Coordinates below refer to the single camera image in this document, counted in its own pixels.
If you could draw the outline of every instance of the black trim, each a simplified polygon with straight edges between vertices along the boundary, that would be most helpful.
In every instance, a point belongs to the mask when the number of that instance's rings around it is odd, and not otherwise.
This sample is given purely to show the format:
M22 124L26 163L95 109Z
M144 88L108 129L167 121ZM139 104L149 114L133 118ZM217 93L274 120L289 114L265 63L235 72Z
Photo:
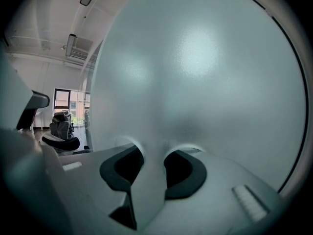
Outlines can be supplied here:
M30 98L28 104L26 105L26 109L40 109L49 106L50 98L47 95L36 91L32 92L33 95Z
M305 116L305 127L304 127L304 132L303 132L303 138L302 138L302 142L301 142L301 145L300 145L300 150L298 152L298 155L297 155L297 158L293 164L293 167L289 173L289 175L287 176L287 179L284 181L284 183L282 184L282 186L279 188L278 192L281 192L281 190L284 188L284 186L286 185L286 183L288 182L289 178L291 177L295 167L297 166L297 163L300 159L300 156L301 156L301 152L302 152L302 149L303 149L303 146L304 146L304 142L305 142L305 138L306 138L306 135L307 135L307 129L308 129L308 121L309 121L309 96L308 96L308 86L307 86L307 82L306 82L306 79L305 79L305 74L304 74L304 71L303 71L303 67L302 67L302 64L301 64L301 61L300 61L300 58L298 56L298 53L297 51L295 50L289 36L287 35L287 33L284 31L284 29L282 28L282 26L279 24L279 22L274 18L272 17L272 19L274 20L274 22L278 25L278 27L281 29L281 31L284 33L285 37L287 38L292 50L293 50L293 53L294 55L296 56L296 59L298 61L298 64L299 64L299 67L300 67L300 70L301 70L301 75L302 75L302 79L303 79L303 85L304 85L304 90L305 90L305 100L306 100L306 116Z
M43 128L43 130L49 130L50 129L50 127L42 127ZM34 130L41 130L41 127L34 127Z
M68 92L67 106L56 106L57 92ZM65 109L65 110L69 110L70 92L71 92L71 90L54 89L53 109Z
M90 149L84 149L84 150L81 150L81 151L73 152L73 155L85 154L85 153L91 153L91 152L92 152L92 150L90 150Z
M252 1L254 1L258 6L260 6L262 9L265 10L265 8L263 7L263 5L261 5L257 0L252 0Z
M126 195L123 205L110 214L110 218L133 230L137 230L133 206L128 195Z
M26 129L31 126L34 121L37 109L25 109L20 117L18 125L16 126L17 130Z
M3 40L4 40L5 44L6 44L6 46L8 46L8 47L9 47L9 43L8 43L8 41L7 41L7 39L6 39L6 37L5 37L5 35L4 35L4 34L2 35L2 37L3 37Z
M65 141L53 141L53 140L47 139L45 137L42 137L42 140L46 144L48 144L54 148L64 150L64 151L76 150L79 148L79 145L80 145L79 139L76 137L74 137L72 139L65 140Z
M100 166L100 175L113 190L124 191L127 193L124 206L117 208L110 217L136 230L137 224L134 217L134 209L131 196L131 185L140 172L144 164L140 150L133 147L120 152L107 160Z
M168 155L164 160L164 166L168 187L165 199L190 197L205 182L207 173L204 164L180 150Z

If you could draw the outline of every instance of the floor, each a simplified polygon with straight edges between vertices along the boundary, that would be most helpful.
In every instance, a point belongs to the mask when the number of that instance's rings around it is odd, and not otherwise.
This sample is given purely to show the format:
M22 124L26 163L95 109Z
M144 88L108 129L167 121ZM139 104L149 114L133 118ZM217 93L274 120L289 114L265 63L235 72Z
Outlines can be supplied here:
M44 129L44 130L34 129L35 139L37 141L39 141L41 136L44 133L49 132L49 131L50 131L49 129ZM22 133L24 135L27 135L27 136L32 138L30 130L22 130ZM84 146L87 145L85 128L84 127L75 127L73 135L74 135L74 137L77 137L79 139L79 142L80 142L79 148L76 151L84 150Z

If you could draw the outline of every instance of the ceiling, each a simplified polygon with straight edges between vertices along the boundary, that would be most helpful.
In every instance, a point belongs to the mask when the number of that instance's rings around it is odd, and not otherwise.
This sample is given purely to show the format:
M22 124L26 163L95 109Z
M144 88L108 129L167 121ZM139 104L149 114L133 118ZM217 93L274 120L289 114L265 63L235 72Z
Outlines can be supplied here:
M114 17L127 0L25 0L4 32L6 52L12 56L47 57L84 63L95 60ZM77 36L66 57L69 34Z

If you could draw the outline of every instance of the vent grille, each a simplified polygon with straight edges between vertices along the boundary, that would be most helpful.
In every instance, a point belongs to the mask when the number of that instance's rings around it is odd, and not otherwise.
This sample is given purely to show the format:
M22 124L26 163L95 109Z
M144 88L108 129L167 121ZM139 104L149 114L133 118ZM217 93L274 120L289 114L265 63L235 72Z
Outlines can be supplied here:
M76 52L76 51L72 51L71 54L70 54L71 57L76 57L76 58L79 58L79 59L82 59L82 60L86 60L87 59L87 54L82 54L82 53L79 53L79 52ZM93 55L91 58L90 58L90 61L95 63L97 60L97 56Z

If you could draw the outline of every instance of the window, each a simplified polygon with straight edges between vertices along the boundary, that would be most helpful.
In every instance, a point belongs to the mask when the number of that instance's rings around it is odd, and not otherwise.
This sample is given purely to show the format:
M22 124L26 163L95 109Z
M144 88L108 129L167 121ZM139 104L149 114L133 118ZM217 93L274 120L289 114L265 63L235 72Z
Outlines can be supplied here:
M69 104L69 108L70 109L76 109L76 102L75 101L71 101Z
M69 110L69 90L55 89L54 91L54 109Z
M85 114L89 111L90 93L55 89L54 112L68 110L75 125L83 125Z

